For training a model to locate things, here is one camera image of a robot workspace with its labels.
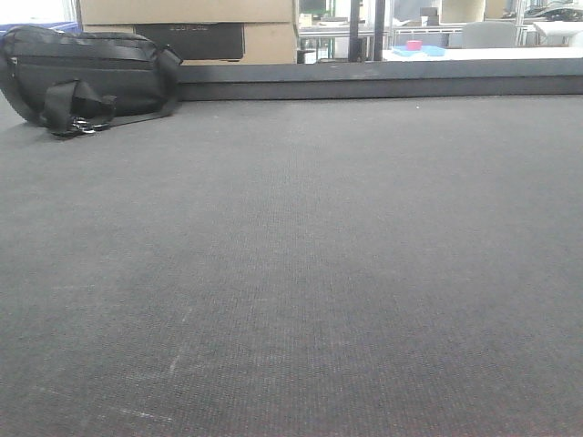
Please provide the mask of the black fabric shoulder bag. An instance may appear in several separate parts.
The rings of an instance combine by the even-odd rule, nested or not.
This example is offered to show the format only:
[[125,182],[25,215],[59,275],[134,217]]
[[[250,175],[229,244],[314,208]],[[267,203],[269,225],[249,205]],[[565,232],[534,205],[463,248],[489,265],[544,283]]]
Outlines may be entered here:
[[89,135],[171,115],[182,62],[141,35],[16,25],[1,38],[1,91],[26,122]]

